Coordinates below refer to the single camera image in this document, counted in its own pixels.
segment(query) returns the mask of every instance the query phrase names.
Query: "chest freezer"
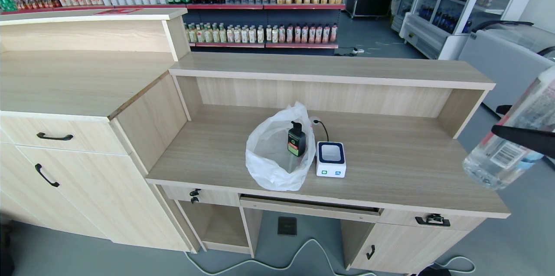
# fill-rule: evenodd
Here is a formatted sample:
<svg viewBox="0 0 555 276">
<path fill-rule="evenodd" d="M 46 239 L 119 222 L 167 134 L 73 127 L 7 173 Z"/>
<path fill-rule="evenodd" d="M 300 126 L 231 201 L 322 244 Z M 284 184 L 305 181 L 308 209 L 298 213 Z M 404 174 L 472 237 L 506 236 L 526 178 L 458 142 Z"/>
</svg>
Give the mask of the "chest freezer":
<svg viewBox="0 0 555 276">
<path fill-rule="evenodd" d="M 489 21 L 470 33 L 458 60 L 497 83 L 483 101 L 495 110 L 514 104 L 539 73 L 555 65 L 555 34 L 533 23 Z"/>
</svg>

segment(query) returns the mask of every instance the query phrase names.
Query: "barcode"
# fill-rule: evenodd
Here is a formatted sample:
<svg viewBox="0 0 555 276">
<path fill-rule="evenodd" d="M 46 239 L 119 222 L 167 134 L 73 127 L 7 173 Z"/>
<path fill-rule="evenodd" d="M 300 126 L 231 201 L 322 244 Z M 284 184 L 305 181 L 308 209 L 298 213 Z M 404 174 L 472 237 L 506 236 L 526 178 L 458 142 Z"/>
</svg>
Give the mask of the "barcode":
<svg viewBox="0 0 555 276">
<path fill-rule="evenodd" d="M 525 152 L 526 150 L 523 150 L 520 146 L 508 141 L 497 150 L 497 153 L 490 160 L 500 167 L 508 169 L 516 161 L 519 161 Z"/>
</svg>

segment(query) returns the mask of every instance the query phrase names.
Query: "white cable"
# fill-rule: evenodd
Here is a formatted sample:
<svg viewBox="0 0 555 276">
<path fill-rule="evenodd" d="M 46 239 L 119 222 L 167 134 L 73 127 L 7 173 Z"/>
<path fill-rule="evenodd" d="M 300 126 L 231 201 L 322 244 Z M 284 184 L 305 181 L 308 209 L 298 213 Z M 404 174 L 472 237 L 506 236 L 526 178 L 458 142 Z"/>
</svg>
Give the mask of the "white cable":
<svg viewBox="0 0 555 276">
<path fill-rule="evenodd" d="M 470 269 L 470 270 L 450 269 L 449 272 L 456 272 L 456 273 L 460 273 L 460 274 L 470 274 L 470 273 L 473 273 L 476 270 L 476 265 L 474 265 L 474 262 L 472 262 L 466 256 L 453 256 L 452 258 L 449 259 L 449 261 L 447 261 L 446 264 L 439 264 L 438 262 L 433 262 L 432 264 L 430 264 L 430 266 L 435 264 L 437 266 L 441 266 L 442 268 L 445 268 L 446 266 L 448 266 L 451 262 L 453 262 L 456 259 L 465 259 L 466 261 L 469 261 L 470 264 L 472 264 L 472 269 Z"/>
<path fill-rule="evenodd" d="M 295 252 L 295 255 L 294 255 L 293 258 L 291 259 L 291 262 L 289 262 L 289 264 L 287 264 L 287 266 L 284 266 L 284 267 L 275 267 L 275 266 L 271 266 L 271 265 L 262 263 L 262 262 L 260 262 L 260 261 L 258 261 L 258 260 L 255 260 L 255 259 L 249 259 L 249 260 L 244 260 L 243 262 L 239 262 L 239 263 L 237 263 L 237 264 L 234 264 L 234 265 L 232 265 L 232 266 L 230 266 L 230 267 L 228 267 L 228 268 L 226 268 L 226 269 L 220 270 L 219 272 L 211 273 L 211 272 L 208 272 L 208 271 L 204 270 L 202 267 L 200 267 L 200 265 L 197 264 L 197 262 L 195 262 L 195 261 L 189 256 L 189 253 L 186 253 L 186 256 L 187 256 L 187 258 L 189 259 L 189 261 L 190 261 L 194 266 L 196 266 L 196 268 L 198 268 L 198 269 L 199 269 L 201 272 L 203 272 L 204 274 L 210 275 L 210 276 L 216 276 L 216 275 L 225 273 L 225 272 L 227 272 L 228 270 L 232 270 L 232 269 L 234 269 L 234 268 L 236 268 L 236 267 L 238 267 L 238 266 L 242 266 L 243 264 L 247 264 L 247 263 L 249 263 L 249 262 L 253 262 L 253 263 L 256 263 L 256 264 L 258 264 L 258 265 L 265 266 L 265 267 L 267 267 L 267 268 L 269 268 L 269 269 L 273 269 L 273 270 L 287 270 L 287 269 L 289 269 L 289 268 L 291 267 L 291 265 L 293 265 L 293 262 L 295 262 L 295 258 L 297 258 L 297 255 L 299 255 L 299 252 L 301 252 L 301 250 L 303 250 L 303 248 L 304 248 L 309 242 L 315 242 L 315 243 L 320 247 L 320 249 L 322 250 L 323 254 L 324 254 L 325 257 L 326 257 L 327 265 L 330 267 L 331 272 L 332 272 L 335 276 L 348 276 L 348 275 L 344 275 L 344 274 L 337 274 L 336 272 L 333 271 L 333 267 L 331 266 L 331 262 L 330 262 L 329 257 L 327 256 L 326 251 L 323 249 L 322 245 L 321 245 L 316 239 L 314 239 L 314 238 L 310 238 L 310 239 L 308 239 L 307 241 L 305 241 L 305 243 L 303 243 L 303 245 L 297 250 L 297 252 Z M 472 264 L 472 270 L 456 270 L 456 269 L 450 269 L 450 270 L 449 270 L 450 272 L 457 272 L 457 273 L 469 274 L 469 273 L 472 273 L 472 272 L 474 272 L 474 271 L 476 270 L 476 266 L 474 265 L 474 262 L 472 262 L 470 259 L 468 259 L 468 258 L 466 258 L 466 257 L 464 257 L 464 256 L 455 256 L 455 257 L 451 258 L 449 261 L 447 261 L 447 263 L 446 263 L 445 265 L 442 265 L 442 264 L 439 264 L 439 263 L 436 263 L 436 262 L 434 262 L 434 264 L 437 264 L 438 266 L 441 266 L 441 267 L 446 267 L 446 266 L 448 266 L 453 260 L 458 259 L 458 258 L 462 258 L 462 259 L 465 259 L 465 260 L 469 261 L 469 262 Z M 377 275 L 374 274 L 373 272 L 366 272 L 366 273 L 356 274 L 356 275 L 352 275 L 352 276 L 369 276 L 369 275 L 377 276 Z"/>
</svg>

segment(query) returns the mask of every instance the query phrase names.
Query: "red label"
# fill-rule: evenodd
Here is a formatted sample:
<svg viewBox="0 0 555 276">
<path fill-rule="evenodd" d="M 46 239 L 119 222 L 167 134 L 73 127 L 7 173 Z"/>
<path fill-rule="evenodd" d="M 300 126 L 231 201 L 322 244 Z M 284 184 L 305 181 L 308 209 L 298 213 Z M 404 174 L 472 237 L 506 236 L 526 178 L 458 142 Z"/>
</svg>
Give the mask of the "red label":
<svg viewBox="0 0 555 276">
<path fill-rule="evenodd" d="M 95 13 L 95 15 L 121 15 L 126 13 L 134 13 L 137 10 L 141 10 L 142 8 L 132 8 L 132 9 L 109 9 L 105 11 L 101 11 L 99 13 Z"/>
</svg>

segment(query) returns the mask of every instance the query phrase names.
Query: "black cable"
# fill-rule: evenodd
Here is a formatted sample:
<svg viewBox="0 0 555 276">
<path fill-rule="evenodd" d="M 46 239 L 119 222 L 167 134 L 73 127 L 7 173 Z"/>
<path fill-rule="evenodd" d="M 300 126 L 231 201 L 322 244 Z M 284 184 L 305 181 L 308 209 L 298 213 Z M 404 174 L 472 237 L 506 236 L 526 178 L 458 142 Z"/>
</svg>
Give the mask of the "black cable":
<svg viewBox="0 0 555 276">
<path fill-rule="evenodd" d="M 327 135 L 327 129 L 326 129 L 326 126 L 325 126 L 325 125 L 323 125 L 323 122 L 321 122 L 321 121 L 319 121 L 319 120 L 314 120 L 314 123 L 320 123 L 320 124 L 322 124 L 322 126 L 323 126 L 323 130 L 325 130 L 325 131 L 326 131 L 326 138 L 327 138 L 327 141 L 330 141 L 330 136 L 329 136 L 329 135 Z"/>
</svg>

